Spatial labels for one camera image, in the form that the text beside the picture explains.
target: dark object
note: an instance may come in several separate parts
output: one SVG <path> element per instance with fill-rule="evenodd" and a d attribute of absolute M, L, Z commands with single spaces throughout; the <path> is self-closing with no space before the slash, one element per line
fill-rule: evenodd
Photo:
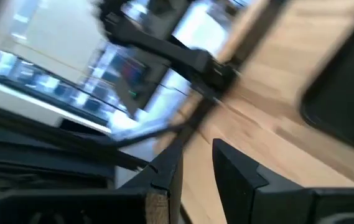
<path fill-rule="evenodd" d="M 17 57 L 17 64 L 21 63 L 22 61 L 31 63 L 27 61 L 26 59 L 21 58 L 18 55 L 14 55 Z M 78 86 L 76 83 L 73 83 L 59 75 L 56 75 L 40 66 L 37 64 L 29 65 L 30 69 L 34 71 L 32 76 L 19 76 L 17 75 L 18 78 L 20 78 L 21 82 L 15 82 L 14 79 L 10 79 L 9 76 L 0 76 L 0 84 L 6 85 L 9 88 L 12 88 L 16 91 L 19 91 L 23 94 L 32 96 L 34 98 L 37 98 L 39 100 L 42 100 L 46 103 L 49 103 L 51 105 L 54 105 L 62 110 L 71 112 L 72 114 L 75 114 L 77 116 L 80 116 L 84 119 L 87 119 L 89 121 L 92 121 L 96 124 L 106 126 L 108 120 L 104 117 L 98 116 L 96 113 L 91 113 L 85 110 L 82 110 L 80 105 L 73 104 L 73 99 L 76 98 L 80 93 L 85 93 L 88 95 L 93 95 L 93 93 L 85 91 L 82 89 L 80 86 Z M 13 74 L 14 72 L 17 71 L 17 69 L 14 67 L 12 69 L 13 72 L 11 72 L 11 76 L 14 76 L 16 74 Z M 55 87 L 54 91 L 48 94 L 46 91 L 40 91 L 36 88 L 26 88 L 26 84 L 31 85 L 30 87 L 35 87 L 37 84 L 37 81 L 40 77 L 44 76 L 44 78 L 55 78 L 59 81 L 59 84 L 57 87 Z M 110 108 L 113 108 L 115 110 L 120 110 L 124 111 L 121 108 L 118 108 L 117 106 L 113 105 L 110 102 L 107 102 L 101 98 L 98 98 L 100 102 L 102 102 L 104 105 L 109 106 Z"/>
<path fill-rule="evenodd" d="M 354 33 L 302 98 L 311 126 L 354 146 Z"/>
<path fill-rule="evenodd" d="M 106 189 L 107 187 L 106 178 L 101 176 L 0 163 L 0 192 L 16 189 Z"/>
<path fill-rule="evenodd" d="M 118 71 L 132 90 L 135 90 L 143 81 L 147 72 L 147 67 L 134 59 L 134 52 L 125 49 L 122 53 L 117 53 L 110 63 L 110 67 Z"/>
<path fill-rule="evenodd" d="M 171 144 L 118 190 L 23 190 L 0 198 L 0 223 L 177 223 L 182 145 Z"/>
<path fill-rule="evenodd" d="M 269 32 L 270 28 L 277 22 L 286 5 L 291 0 L 267 1 L 266 6 L 261 10 L 260 16 L 256 19 L 245 38 L 241 41 L 236 53 L 231 59 L 234 63 L 245 62 L 256 50 L 261 40 Z"/>
<path fill-rule="evenodd" d="M 354 223 L 354 189 L 305 189 L 221 139 L 213 141 L 213 166 L 229 224 Z"/>
<path fill-rule="evenodd" d="M 76 123 L 74 121 L 70 121 L 69 119 L 63 119 L 59 125 L 59 128 L 66 131 L 73 131 L 75 133 L 92 134 L 92 135 L 104 136 L 104 137 L 106 136 L 100 131 L 89 128 L 87 126 Z"/>
<path fill-rule="evenodd" d="M 215 96 L 213 91 L 222 91 L 226 86 L 220 70 L 225 66 L 217 63 L 205 50 L 191 50 L 160 40 L 140 31 L 127 19 L 120 7 L 125 0 L 104 1 L 99 5 L 100 20 L 107 31 L 107 38 L 121 46 L 136 46 L 149 53 L 156 54 L 171 62 L 171 69 L 193 83 L 204 84 L 207 94 Z"/>
<path fill-rule="evenodd" d="M 164 14 L 172 12 L 174 9 L 171 0 L 149 1 L 147 9 L 149 12 L 163 16 Z"/>

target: wooden table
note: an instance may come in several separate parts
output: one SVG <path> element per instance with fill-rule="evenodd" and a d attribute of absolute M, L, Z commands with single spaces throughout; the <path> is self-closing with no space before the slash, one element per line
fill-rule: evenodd
<path fill-rule="evenodd" d="M 239 53 L 268 1 L 237 16 L 218 60 Z M 288 1 L 240 80 L 187 145 L 182 203 L 193 223 L 226 223 L 213 174 L 214 138 L 304 187 L 354 187 L 354 148 L 309 127 L 297 110 L 303 91 L 353 29 L 354 0 Z M 200 98 L 193 92 L 174 122 L 189 116 Z M 158 152 L 171 137 L 159 140 Z"/>

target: window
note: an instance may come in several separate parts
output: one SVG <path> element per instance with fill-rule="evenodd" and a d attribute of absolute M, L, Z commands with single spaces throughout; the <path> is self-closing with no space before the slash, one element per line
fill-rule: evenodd
<path fill-rule="evenodd" d="M 142 15 L 147 13 L 146 3 L 147 1 L 130 2 L 123 10 L 130 18 L 139 22 Z M 24 39 L 24 32 L 38 4 L 42 2 L 29 0 L 22 5 L 14 15 L 10 29 L 12 36 Z M 95 58 L 88 68 L 90 76 L 82 80 L 81 85 L 64 80 L 57 74 L 33 64 L 28 58 L 0 51 L 0 82 L 63 110 L 105 125 L 115 110 L 126 109 L 113 90 L 113 83 L 121 75 L 118 72 L 120 66 L 126 68 L 125 65 L 132 65 L 128 72 L 131 75 L 131 83 L 137 82 L 144 67 L 138 67 L 136 62 L 125 57 L 129 49 L 105 41 L 102 49 L 100 57 Z"/>

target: metal bar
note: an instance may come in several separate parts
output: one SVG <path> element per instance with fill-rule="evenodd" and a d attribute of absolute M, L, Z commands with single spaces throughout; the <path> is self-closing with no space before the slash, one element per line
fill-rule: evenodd
<path fill-rule="evenodd" d="M 67 131 L 47 126 L 2 109 L 0 109 L 0 127 L 71 152 L 82 153 L 100 163 L 114 164 L 129 170 L 136 170 L 137 167 L 145 167 L 147 165 L 147 161 L 120 152 L 116 148 L 76 136 Z"/>
<path fill-rule="evenodd" d="M 123 139 L 121 141 L 117 141 L 117 142 L 111 143 L 110 146 L 119 149 L 121 147 L 126 147 L 126 146 L 129 146 L 129 145 L 138 143 L 138 142 L 143 141 L 145 139 L 158 137 L 158 136 L 160 136 L 162 134 L 165 134 L 165 133 L 167 133 L 169 131 L 178 132 L 182 128 L 184 128 L 185 126 L 186 126 L 186 122 L 181 123 L 181 124 L 177 124 L 177 125 L 173 125 L 173 126 L 167 126 L 167 127 L 162 128 L 160 130 L 153 131 L 153 132 L 147 133 L 147 134 L 143 134 L 142 136 L 138 136 L 138 137 L 131 138 L 131 139 Z"/>

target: black plastic part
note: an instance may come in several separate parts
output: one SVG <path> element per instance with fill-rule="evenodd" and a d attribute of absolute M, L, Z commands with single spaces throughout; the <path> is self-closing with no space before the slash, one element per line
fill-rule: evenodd
<path fill-rule="evenodd" d="M 309 125 L 354 146 L 354 33 L 302 98 Z"/>
<path fill-rule="evenodd" d="M 215 103 L 214 98 L 222 99 L 238 77 L 236 70 L 229 65 L 223 67 L 223 74 L 224 82 L 222 83 L 222 88 L 218 89 L 218 91 L 212 90 L 212 93 L 214 94 L 212 96 L 206 96 L 204 93 L 201 93 L 204 96 L 203 99 L 199 101 L 196 109 L 192 112 L 191 116 L 187 118 L 185 127 L 177 133 L 171 141 L 171 144 L 181 142 L 183 145 L 186 145 L 199 128 L 206 115 L 216 107 L 217 104 Z"/>
<path fill-rule="evenodd" d="M 221 139 L 214 139 L 213 166 L 227 222 L 249 223 L 254 191 L 268 185 L 257 173 L 259 163 Z"/>
<path fill-rule="evenodd" d="M 167 127 L 161 128 L 157 131 L 153 131 L 151 133 L 147 133 L 147 134 L 143 134 L 142 136 L 136 136 L 134 138 L 131 139 L 123 139 L 120 141 L 113 141 L 109 143 L 109 146 L 111 147 L 115 147 L 115 148 L 122 148 L 122 147 L 126 147 L 138 142 L 141 142 L 145 139 L 149 139 L 149 138 L 154 138 L 154 137 L 158 137 L 162 134 L 168 133 L 168 132 L 177 132 L 179 130 L 181 130 L 182 128 L 185 127 L 185 123 L 181 123 L 181 124 L 177 124 L 177 125 L 169 125 Z"/>
<path fill-rule="evenodd" d="M 97 136 L 106 136 L 100 131 L 89 128 L 82 124 L 76 123 L 74 121 L 70 121 L 69 119 L 62 119 L 59 128 L 65 131 L 71 131 L 74 133 L 82 133 L 82 134 L 93 134 Z"/>
<path fill-rule="evenodd" d="M 311 223 L 354 224 L 354 189 L 314 189 Z"/>
<path fill-rule="evenodd" d="M 157 16 L 162 16 L 174 10 L 171 0 L 149 1 L 147 9 Z"/>
<path fill-rule="evenodd" d="M 51 73 L 50 75 L 53 76 L 56 79 L 61 80 L 64 83 L 66 83 L 70 88 L 73 88 L 75 91 L 78 90 L 80 92 L 83 92 L 83 93 L 86 93 L 86 94 L 89 94 L 89 95 L 91 94 L 91 93 L 86 92 L 85 90 L 81 89 L 75 83 L 72 83 L 71 81 L 68 81 L 68 80 L 62 78 L 59 75 L 55 75 L 53 73 Z M 107 124 L 107 120 L 105 120 L 103 118 L 100 118 L 99 116 L 97 116 L 95 114 L 92 114 L 92 113 L 89 113 L 89 112 L 87 112 L 85 110 L 77 108 L 77 107 L 73 106 L 71 104 L 71 102 L 69 102 L 69 101 L 58 100 L 58 99 L 56 99 L 56 98 L 54 98 L 52 96 L 46 95 L 44 93 L 41 93 L 41 92 L 39 92 L 39 91 L 37 91 L 35 89 L 27 88 L 23 83 L 15 82 L 14 80 L 10 80 L 7 77 L 0 76 L 0 84 L 6 86 L 8 88 L 11 88 L 11 89 L 13 89 L 15 91 L 18 91 L 18 92 L 20 92 L 22 94 L 31 96 L 33 98 L 37 98 L 37 99 L 39 99 L 39 100 L 41 100 L 43 102 L 49 103 L 51 105 L 54 105 L 54 106 L 56 106 L 58 108 L 61 108 L 62 110 L 65 110 L 65 111 L 68 111 L 70 113 L 73 113 L 73 114 L 75 114 L 77 116 L 80 116 L 80 117 L 82 117 L 84 119 L 92 121 L 92 122 L 94 122 L 96 124 L 99 124 L 99 125 L 102 125 L 102 126 L 105 126 Z M 103 100 L 100 100 L 100 101 L 102 103 L 106 104 L 106 105 L 109 105 L 110 107 L 112 107 L 112 108 L 114 108 L 116 110 L 123 111 L 120 108 L 117 108 L 115 105 L 109 104 L 108 102 L 105 102 Z"/>
<path fill-rule="evenodd" d="M 21 190 L 0 198 L 0 224 L 146 223 L 148 189 Z"/>
<path fill-rule="evenodd" d="M 182 144 L 172 144 L 118 190 L 21 190 L 0 198 L 0 223 L 38 216 L 64 223 L 146 223 L 147 197 L 167 197 L 168 223 L 177 224 L 182 191 Z"/>
<path fill-rule="evenodd" d="M 175 141 L 121 188 L 151 187 L 167 192 L 170 223 L 178 223 L 182 193 L 183 144 Z"/>
<path fill-rule="evenodd" d="M 220 91 L 225 84 L 222 77 L 223 67 L 209 52 L 200 49 L 188 49 L 179 41 L 160 40 L 139 30 L 133 22 L 124 16 L 113 14 L 102 19 L 107 38 L 113 44 L 133 45 L 170 61 L 170 68 L 204 92 L 212 89 Z"/>
<path fill-rule="evenodd" d="M 276 189 L 275 192 L 267 193 L 258 189 L 255 193 L 249 223 L 308 223 L 307 221 L 311 217 L 313 199 L 312 192 L 307 189 Z"/>
<path fill-rule="evenodd" d="M 110 179 L 114 177 L 113 166 L 98 164 L 95 160 L 81 155 L 29 146 L 0 143 L 0 163 L 97 175 Z"/>
<path fill-rule="evenodd" d="M 184 43 L 182 43 L 179 39 L 177 39 L 176 37 L 174 37 L 174 35 L 171 35 L 168 39 L 168 42 L 170 42 L 171 44 L 174 44 L 182 49 L 189 49 Z"/>
<path fill-rule="evenodd" d="M 0 127 L 70 152 L 83 154 L 104 164 L 113 164 L 131 170 L 147 165 L 147 161 L 127 155 L 116 148 L 2 109 L 0 109 Z"/>

